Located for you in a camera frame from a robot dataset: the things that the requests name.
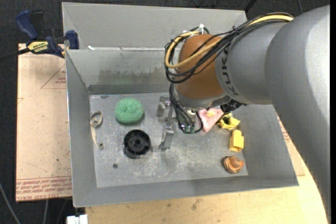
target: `green sponge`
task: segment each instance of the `green sponge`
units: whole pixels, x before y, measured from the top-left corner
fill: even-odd
[[[115,107],[115,118],[120,123],[137,122],[143,115],[143,105],[134,98],[124,98]]]

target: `wooden board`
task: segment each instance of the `wooden board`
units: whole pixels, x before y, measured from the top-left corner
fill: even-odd
[[[18,57],[16,201],[72,195],[65,60]]]

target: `pink object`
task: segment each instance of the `pink object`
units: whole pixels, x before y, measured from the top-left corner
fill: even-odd
[[[224,115],[224,112],[221,109],[202,109],[199,110],[198,114],[200,115],[200,118],[203,122],[203,130],[208,132],[212,126],[214,126],[216,122]]]

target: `gray robot arm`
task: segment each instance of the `gray robot arm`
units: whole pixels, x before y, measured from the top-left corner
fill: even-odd
[[[216,75],[232,99],[273,104],[311,171],[331,222],[330,6],[237,38],[216,59]]]
[[[197,67],[188,80],[173,81],[172,95],[182,107],[194,110],[220,104],[229,110],[235,108],[232,104],[273,104],[315,179],[331,222],[330,6],[295,19],[286,15],[285,19],[271,19],[233,34],[228,49],[211,54],[214,63],[209,58],[203,62],[206,68]],[[196,34],[184,43],[178,61],[181,68],[177,69],[180,76],[205,59],[207,54],[201,52],[196,59],[198,50],[222,44],[207,43],[208,37]]]

